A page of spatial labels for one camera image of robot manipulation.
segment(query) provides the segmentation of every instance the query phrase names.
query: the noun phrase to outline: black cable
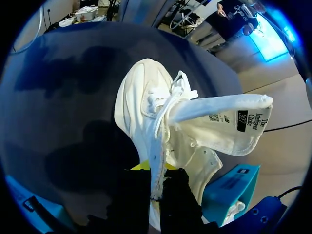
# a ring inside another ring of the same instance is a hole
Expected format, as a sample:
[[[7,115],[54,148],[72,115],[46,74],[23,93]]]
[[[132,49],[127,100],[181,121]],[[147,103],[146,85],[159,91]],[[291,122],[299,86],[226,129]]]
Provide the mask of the black cable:
[[[302,123],[297,123],[297,124],[289,125],[289,126],[286,126],[286,127],[281,127],[281,128],[274,128],[274,129],[265,130],[264,132],[267,133],[267,132],[282,130],[282,129],[285,129],[285,128],[292,128],[292,127],[296,127],[296,126],[299,126],[299,125],[302,125],[302,124],[305,124],[305,123],[309,123],[309,122],[311,122],[311,121],[312,121],[312,119],[307,120],[307,121],[304,121],[304,122],[302,122]]]
[[[277,198],[278,199],[281,199],[283,196],[285,196],[286,194],[289,194],[289,193],[291,193],[291,192],[293,192],[293,191],[295,191],[295,190],[299,190],[299,189],[301,189],[302,188],[302,186],[297,186],[297,187],[293,187],[292,189],[288,189],[286,192],[284,192],[284,193],[282,193],[280,196],[278,196]]]
[[[43,11],[43,20],[44,20],[44,26],[45,26],[45,30],[47,30],[47,24],[45,22],[45,16],[44,16],[44,6],[42,6],[42,11]]]
[[[50,9],[48,9],[48,15],[49,15],[49,21],[50,21],[50,26],[51,26],[52,24],[51,24],[51,19],[50,19]]]

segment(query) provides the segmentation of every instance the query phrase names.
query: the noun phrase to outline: black shirt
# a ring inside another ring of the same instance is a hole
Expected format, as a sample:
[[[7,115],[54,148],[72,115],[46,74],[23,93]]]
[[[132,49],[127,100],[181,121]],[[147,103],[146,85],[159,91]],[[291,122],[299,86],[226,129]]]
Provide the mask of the black shirt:
[[[243,5],[238,0],[223,0],[219,2],[227,17],[219,16],[214,12],[205,21],[208,22],[225,40],[234,36],[244,25],[251,23],[254,28],[258,26],[257,19],[249,18],[241,10]]]

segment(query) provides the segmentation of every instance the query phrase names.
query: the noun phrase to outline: shoe label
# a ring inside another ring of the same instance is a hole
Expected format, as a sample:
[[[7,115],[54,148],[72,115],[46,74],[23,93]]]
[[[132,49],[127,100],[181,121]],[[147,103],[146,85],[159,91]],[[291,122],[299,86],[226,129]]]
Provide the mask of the shoe label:
[[[271,113],[271,108],[237,112],[237,130],[253,133],[263,131]]]
[[[220,114],[209,115],[209,122],[229,124],[240,132],[254,134],[266,127],[271,114],[271,108],[258,110],[226,111]]]
[[[248,111],[237,112],[237,130],[240,132],[246,131]]]

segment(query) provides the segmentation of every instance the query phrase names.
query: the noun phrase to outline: person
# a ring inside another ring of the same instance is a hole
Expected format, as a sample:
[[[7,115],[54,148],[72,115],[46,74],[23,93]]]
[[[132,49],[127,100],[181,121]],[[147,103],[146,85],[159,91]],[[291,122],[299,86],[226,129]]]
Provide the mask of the person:
[[[238,0],[218,2],[217,11],[208,16],[186,39],[210,49],[230,40],[241,29],[244,35],[250,35],[258,26],[258,21],[246,8]]]

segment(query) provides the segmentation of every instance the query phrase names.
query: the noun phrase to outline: cable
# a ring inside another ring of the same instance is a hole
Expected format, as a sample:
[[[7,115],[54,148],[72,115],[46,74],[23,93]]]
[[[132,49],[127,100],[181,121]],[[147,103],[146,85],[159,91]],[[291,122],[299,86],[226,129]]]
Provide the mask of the cable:
[[[180,20],[179,23],[177,23],[177,24],[172,28],[171,26],[172,26],[172,23],[174,22],[174,19],[175,19],[175,17],[176,17],[176,15],[175,15],[175,16],[173,17],[173,19],[171,20],[171,22],[170,22],[169,28],[170,28],[171,30],[176,29],[182,22],[184,22],[184,20],[185,20],[191,13],[193,13],[195,10],[197,10],[197,8],[199,8],[199,7],[200,7],[203,3],[205,3],[206,1],[208,1],[208,0],[202,1],[197,7],[195,7],[192,11],[190,11],[185,17],[183,17],[183,18]]]
[[[17,55],[17,54],[20,54],[20,53],[26,51],[33,44],[35,39],[38,37],[39,31],[40,31],[41,26],[42,26],[42,15],[43,15],[43,8],[42,7],[40,8],[39,12],[40,12],[40,22],[39,22],[38,31],[37,31],[34,39],[25,48],[23,48],[21,50],[14,51],[14,52],[11,52],[10,55]]]
[[[50,9],[48,9],[48,15],[49,15],[49,21],[50,21],[50,26],[51,26],[52,24],[51,24],[51,19],[50,19]]]
[[[45,16],[44,16],[44,6],[42,6],[42,11],[43,11],[43,20],[44,20],[44,26],[45,26],[45,30],[47,30],[47,24],[45,22]]]
[[[285,128],[292,128],[292,127],[296,127],[296,126],[299,126],[299,125],[302,125],[302,124],[305,124],[305,123],[309,123],[309,122],[311,122],[311,121],[312,121],[312,119],[309,119],[309,120],[304,121],[304,122],[302,122],[302,123],[297,123],[297,124],[293,124],[293,125],[289,125],[289,126],[281,127],[281,128],[274,128],[274,129],[264,130],[263,132],[264,132],[264,133],[267,133],[267,132],[282,130],[282,129],[285,129]]]
[[[286,192],[282,193],[280,196],[278,196],[278,199],[281,199],[283,196],[285,196],[286,194],[289,194],[295,190],[300,190],[302,188],[302,186],[297,186],[297,187],[293,187],[292,189],[288,189]]]

